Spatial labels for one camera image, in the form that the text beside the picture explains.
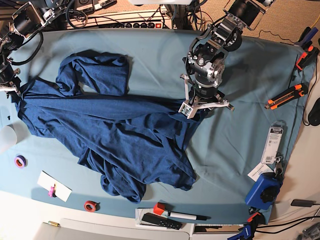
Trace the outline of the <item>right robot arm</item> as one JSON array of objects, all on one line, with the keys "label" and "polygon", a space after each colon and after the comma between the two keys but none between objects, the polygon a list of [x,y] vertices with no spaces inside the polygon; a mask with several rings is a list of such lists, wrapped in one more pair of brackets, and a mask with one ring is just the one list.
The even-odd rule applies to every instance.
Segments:
[{"label": "right robot arm", "polygon": [[[7,96],[21,95],[21,80],[18,78],[20,69],[13,69],[13,66],[22,66],[33,60],[44,41],[42,30],[62,15],[65,9],[65,0],[29,0],[12,14],[9,32],[0,38],[1,92],[5,92]],[[37,34],[40,41],[30,57],[20,62],[9,58],[11,52],[18,50]]]}]

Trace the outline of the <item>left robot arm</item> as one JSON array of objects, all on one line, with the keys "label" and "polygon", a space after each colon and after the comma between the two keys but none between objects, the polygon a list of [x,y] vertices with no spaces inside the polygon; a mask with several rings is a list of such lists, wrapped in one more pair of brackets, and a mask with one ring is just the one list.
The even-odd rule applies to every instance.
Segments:
[{"label": "left robot arm", "polygon": [[186,73],[184,80],[185,101],[179,112],[188,119],[198,110],[234,107],[218,90],[223,81],[225,60],[228,53],[242,44],[245,28],[253,31],[263,15],[273,4],[272,0],[236,0],[224,7],[225,15],[196,37],[183,58]]}]

